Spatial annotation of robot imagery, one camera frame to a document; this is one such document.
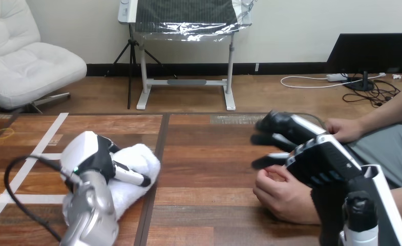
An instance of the white device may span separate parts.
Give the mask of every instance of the white device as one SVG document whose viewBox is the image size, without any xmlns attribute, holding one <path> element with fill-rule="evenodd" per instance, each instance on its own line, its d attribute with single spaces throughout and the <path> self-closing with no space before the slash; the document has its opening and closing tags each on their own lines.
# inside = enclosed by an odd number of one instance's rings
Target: white device
<svg viewBox="0 0 402 246">
<path fill-rule="evenodd" d="M 69 172 L 74 172 L 79 164 L 97 153 L 97 151 L 97 135 L 91 131 L 83 132 L 62 151 L 60 165 Z M 63 175 L 61 175 L 61 178 L 63 181 L 66 179 Z"/>
<path fill-rule="evenodd" d="M 343 80 L 347 80 L 347 77 L 344 77 L 342 74 L 340 73 L 336 73 L 336 74 L 328 74 L 326 75 L 327 77 L 327 81 L 329 82 L 336 82 L 336 81 L 343 81 Z"/>
<path fill-rule="evenodd" d="M 378 225 L 364 232 L 355 232 L 344 226 L 340 239 L 344 246 L 378 246 Z"/>
<path fill-rule="evenodd" d="M 138 0 L 120 0 L 118 12 L 119 23 L 136 23 L 137 1 Z"/>
</svg>

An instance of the black baseboard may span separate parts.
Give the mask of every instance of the black baseboard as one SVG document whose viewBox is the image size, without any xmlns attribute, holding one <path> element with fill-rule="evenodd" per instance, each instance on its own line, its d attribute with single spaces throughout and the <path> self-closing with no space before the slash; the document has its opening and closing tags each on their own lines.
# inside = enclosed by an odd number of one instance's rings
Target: black baseboard
<svg viewBox="0 0 402 246">
<path fill-rule="evenodd" d="M 128 76 L 130 64 L 88 64 L 86 76 Z M 170 76 L 170 71 L 177 76 L 219 76 L 228 74 L 228 64 L 146 64 L 148 77 Z M 234 75 L 281 75 L 281 74 L 317 74 L 326 73 L 326 63 L 260 63 L 255 71 L 255 63 L 236 63 L 232 73 Z M 140 65 L 133 69 L 133 76 L 140 77 Z"/>
<path fill-rule="evenodd" d="M 4 109 L 0 107 L 0 113 L 1 114 L 38 114 L 39 112 L 31 105 L 27 104 L 24 106 L 20 106 L 14 109 Z"/>
</svg>

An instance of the human hand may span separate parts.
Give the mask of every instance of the human hand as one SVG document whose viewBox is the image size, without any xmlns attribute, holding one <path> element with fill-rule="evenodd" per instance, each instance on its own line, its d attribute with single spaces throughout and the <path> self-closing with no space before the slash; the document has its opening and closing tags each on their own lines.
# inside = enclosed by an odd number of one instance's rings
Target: human hand
<svg viewBox="0 0 402 246">
<path fill-rule="evenodd" d="M 276 173 L 284 182 L 270 178 Z M 285 166 L 260 170 L 253 193 L 278 219 L 299 224 L 320 224 L 311 198 L 311 188 L 298 181 Z"/>
<path fill-rule="evenodd" d="M 357 119 L 328 119 L 326 126 L 339 142 L 352 142 L 365 134 L 364 127 Z"/>
</svg>

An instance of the white armchair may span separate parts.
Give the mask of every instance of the white armchair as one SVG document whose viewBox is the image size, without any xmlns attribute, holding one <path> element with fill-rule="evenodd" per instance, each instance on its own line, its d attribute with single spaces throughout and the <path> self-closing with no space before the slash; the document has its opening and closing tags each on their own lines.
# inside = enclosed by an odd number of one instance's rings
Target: white armchair
<svg viewBox="0 0 402 246">
<path fill-rule="evenodd" d="M 40 43 L 25 0 L 0 0 L 0 107 L 37 105 L 69 93 L 37 99 L 86 75 L 86 64 L 70 51 Z"/>
</svg>

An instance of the black finger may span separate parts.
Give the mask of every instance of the black finger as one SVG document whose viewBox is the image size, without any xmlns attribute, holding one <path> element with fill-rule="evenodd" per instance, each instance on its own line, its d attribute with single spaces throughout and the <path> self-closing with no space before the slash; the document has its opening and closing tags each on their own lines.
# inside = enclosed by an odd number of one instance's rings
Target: black finger
<svg viewBox="0 0 402 246">
<path fill-rule="evenodd" d="M 289 153 L 272 153 L 252 162 L 252 168 L 264 169 L 273 165 L 284 165 L 287 162 Z"/>
<path fill-rule="evenodd" d="M 277 133 L 273 134 L 264 133 L 264 134 L 252 135 L 250 141 L 254 145 L 276 146 L 285 152 L 291 152 L 297 147 L 296 144 L 289 141 L 281 134 Z"/>
<path fill-rule="evenodd" d="M 255 128 L 262 132 L 278 133 L 284 131 L 286 121 L 289 120 L 289 115 L 270 111 L 262 120 L 255 124 Z"/>
</svg>

